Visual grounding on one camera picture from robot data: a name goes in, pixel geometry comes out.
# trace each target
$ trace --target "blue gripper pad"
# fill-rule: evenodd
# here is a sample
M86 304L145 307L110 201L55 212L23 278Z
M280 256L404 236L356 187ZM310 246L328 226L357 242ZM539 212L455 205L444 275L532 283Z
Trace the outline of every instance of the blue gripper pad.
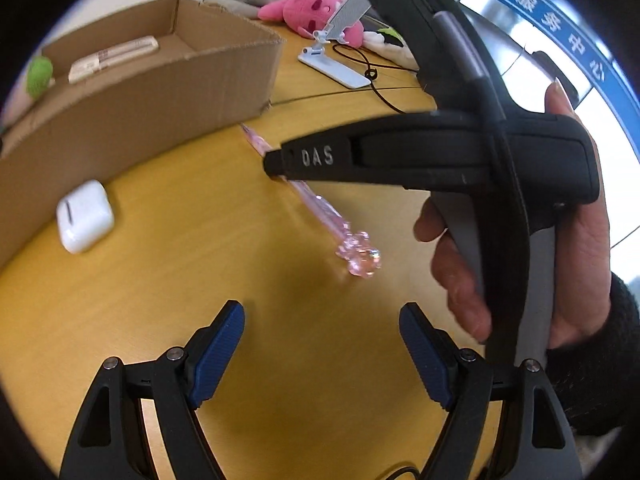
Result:
M187 398L194 410L213 397L244 330L244 308L229 300L210 326L199 328L185 346Z
M458 362L416 303L400 310L400 335L431 400L450 410L455 402Z

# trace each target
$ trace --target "blue sign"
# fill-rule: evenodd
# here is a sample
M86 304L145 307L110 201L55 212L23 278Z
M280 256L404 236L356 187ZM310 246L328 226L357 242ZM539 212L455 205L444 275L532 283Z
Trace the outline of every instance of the blue sign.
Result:
M625 131L640 159L640 105L612 63L549 0L498 0L542 30L562 48L599 91Z

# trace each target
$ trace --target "wooden table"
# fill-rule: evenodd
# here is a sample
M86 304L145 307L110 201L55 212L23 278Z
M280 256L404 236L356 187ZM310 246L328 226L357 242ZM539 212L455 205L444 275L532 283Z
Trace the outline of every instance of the wooden table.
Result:
M297 62L302 38L279 31L290 45L274 105L249 122L269 142L390 113L372 91L347 92ZM413 75L393 72L382 69L379 85L391 102L434 107ZM155 359L208 325L229 298L244 304L246 328L198 411L229 480L376 480L424 465L446 414L424 391L398 311L417 301L460 346L476 346L430 276L433 245L412 237L425 193L314 184L382 251L383 268L363 280L347 273L292 190L264 175L238 126L106 187L116 227L105 240L73 256L52 222L0 274L2 386L55 470L105 357ZM151 401L145 419L160 478L170 479ZM488 420L475 471L495 438L497 406Z

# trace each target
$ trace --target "black sleeve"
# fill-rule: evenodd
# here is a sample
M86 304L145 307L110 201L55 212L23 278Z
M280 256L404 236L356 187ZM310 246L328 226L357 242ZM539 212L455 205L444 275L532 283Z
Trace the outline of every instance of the black sleeve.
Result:
M615 274L610 298L609 318L597 334L579 345L547 352L546 373L578 434L601 435L621 426L638 402L638 305Z

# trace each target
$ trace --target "cardboard box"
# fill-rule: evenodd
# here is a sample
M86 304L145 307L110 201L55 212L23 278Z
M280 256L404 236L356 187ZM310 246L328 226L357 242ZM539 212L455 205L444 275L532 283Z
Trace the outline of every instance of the cardboard box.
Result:
M159 50L70 85L71 64L155 36ZM282 43L222 7L155 0L59 38L43 49L55 86L5 134L0 155L0 266L89 179L131 166L269 103Z

